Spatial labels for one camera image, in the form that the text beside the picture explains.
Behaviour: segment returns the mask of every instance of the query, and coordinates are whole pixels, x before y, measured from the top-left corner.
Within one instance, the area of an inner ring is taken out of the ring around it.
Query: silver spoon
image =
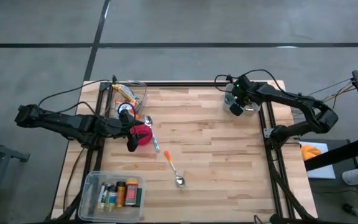
[[[171,164],[171,167],[172,167],[173,171],[175,172],[175,183],[177,184],[178,187],[184,187],[185,186],[185,179],[181,175],[178,174],[177,170],[173,166],[173,163],[172,163],[172,160],[171,160],[171,155],[169,154],[168,151],[165,151],[164,156],[168,159],[169,164]]]
[[[144,124],[146,124],[150,129],[152,128],[153,120],[149,115],[144,116]],[[154,133],[152,133],[152,138],[153,138],[155,150],[157,152],[160,152],[160,146],[158,146],[158,143],[157,143],[157,140],[156,140],[156,138],[154,136]]]

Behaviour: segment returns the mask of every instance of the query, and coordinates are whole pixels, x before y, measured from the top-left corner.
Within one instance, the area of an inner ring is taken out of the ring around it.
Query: clear plastic container
[[[118,181],[137,179],[138,188],[142,189],[140,207],[114,208],[112,212],[105,212],[98,208],[98,197],[101,191],[101,184],[109,182],[116,184]],[[137,223],[143,215],[143,204],[145,195],[145,180],[137,175],[120,175],[115,172],[90,172],[85,179],[78,216],[85,221],[92,222],[116,222],[116,223]]]
[[[143,117],[143,108],[146,105],[147,102],[147,85],[146,83],[139,82],[139,81],[133,81],[133,80],[127,80],[124,82],[118,82],[118,84],[125,85],[131,89],[133,94],[139,99],[139,103],[136,105],[135,111],[136,114],[139,117]],[[114,94],[114,98],[112,99],[113,102],[113,108],[114,108],[114,117],[118,118],[118,112],[116,111],[118,109],[118,106],[125,102],[126,99],[119,93],[116,92]]]

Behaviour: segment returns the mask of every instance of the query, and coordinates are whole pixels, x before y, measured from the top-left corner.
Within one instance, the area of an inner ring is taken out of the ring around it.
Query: wooden tabletop
[[[99,83],[84,87],[80,101],[95,107],[98,89]],[[267,221],[275,209],[258,114],[236,117],[224,111],[223,92],[214,87],[148,87],[147,98],[142,114],[153,118],[161,152],[152,143],[128,152],[126,139],[107,139],[101,165],[102,171],[146,179],[142,222],[252,222],[255,214]],[[290,107],[273,103],[273,110],[277,124],[293,124]],[[80,105],[77,114],[91,111]],[[52,218],[62,214],[64,191],[81,150],[76,141],[68,145]],[[176,187],[164,151],[185,178],[185,188]],[[317,217],[300,148],[286,144],[282,151],[292,192]],[[67,205],[80,189],[85,154]],[[280,198],[286,213],[282,192]]]

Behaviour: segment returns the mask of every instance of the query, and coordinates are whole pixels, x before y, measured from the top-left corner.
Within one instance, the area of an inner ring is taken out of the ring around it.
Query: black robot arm
[[[305,115],[306,121],[291,126],[278,125],[270,133],[268,144],[273,148],[281,148],[291,136],[304,135],[308,132],[327,133],[338,120],[337,114],[322,101],[311,96],[288,93],[277,90],[267,83],[250,81],[245,75],[240,76],[234,83],[231,93],[236,99],[230,110],[239,116],[243,107],[251,103],[261,105],[263,102],[276,102],[298,108]]]
[[[67,139],[76,139],[83,147],[97,145],[99,138],[128,137],[128,150],[133,152],[138,145],[138,136],[131,134],[131,127],[143,124],[133,121],[127,110],[122,110],[119,119],[103,118],[96,115],[74,115],[55,113],[37,105],[20,106],[15,122],[23,128],[45,128],[60,133]]]

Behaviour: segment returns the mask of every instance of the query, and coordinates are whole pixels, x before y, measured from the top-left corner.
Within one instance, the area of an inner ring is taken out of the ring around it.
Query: gray floor
[[[0,43],[92,42],[103,2],[0,1]],[[358,0],[113,0],[101,41],[358,42]],[[28,163],[13,161],[9,167],[0,191],[0,223],[36,222],[48,215],[67,146],[58,134],[17,127],[17,107],[80,85],[89,55],[90,49],[0,49],[0,143],[31,153]],[[358,69],[358,48],[99,49],[91,80],[112,74],[121,80],[211,80],[255,68],[270,70],[288,91],[308,94],[350,78]],[[263,73],[250,77],[269,79]],[[65,108],[78,96],[62,95],[43,107]],[[307,137],[358,139],[356,91],[338,98],[336,113],[339,121],[329,133]],[[338,222],[344,217],[338,205],[358,205],[352,192],[314,199],[322,219]]]

